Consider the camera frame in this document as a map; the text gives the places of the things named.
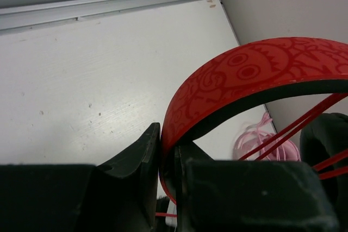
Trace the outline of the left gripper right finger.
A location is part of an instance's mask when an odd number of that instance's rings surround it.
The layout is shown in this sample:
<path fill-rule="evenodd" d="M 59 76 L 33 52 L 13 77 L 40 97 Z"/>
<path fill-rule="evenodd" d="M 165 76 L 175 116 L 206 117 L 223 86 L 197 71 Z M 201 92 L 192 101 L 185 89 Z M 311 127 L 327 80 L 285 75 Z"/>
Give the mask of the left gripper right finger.
<path fill-rule="evenodd" d="M 213 160 L 175 149 L 178 231 L 339 231 L 318 175 L 297 161 Z"/>

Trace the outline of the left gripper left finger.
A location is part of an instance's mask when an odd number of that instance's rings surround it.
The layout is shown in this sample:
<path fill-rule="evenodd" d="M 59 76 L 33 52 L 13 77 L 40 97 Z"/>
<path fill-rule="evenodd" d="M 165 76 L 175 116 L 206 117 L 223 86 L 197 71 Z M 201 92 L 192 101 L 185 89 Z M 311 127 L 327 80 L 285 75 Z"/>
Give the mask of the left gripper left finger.
<path fill-rule="evenodd" d="M 95 166 L 1 166 L 1 231 L 151 231 L 159 123 Z"/>

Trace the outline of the red black headphones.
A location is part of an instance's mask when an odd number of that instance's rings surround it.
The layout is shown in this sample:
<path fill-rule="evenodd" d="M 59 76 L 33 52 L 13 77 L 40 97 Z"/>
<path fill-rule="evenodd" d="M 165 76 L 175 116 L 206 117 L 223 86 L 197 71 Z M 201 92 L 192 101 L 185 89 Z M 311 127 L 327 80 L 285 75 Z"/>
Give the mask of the red black headphones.
<path fill-rule="evenodd" d="M 160 181 L 176 199 L 173 151 L 231 117 L 282 98 L 347 92 L 347 44 L 281 37 L 228 50 L 197 69 L 177 90 L 161 134 Z"/>

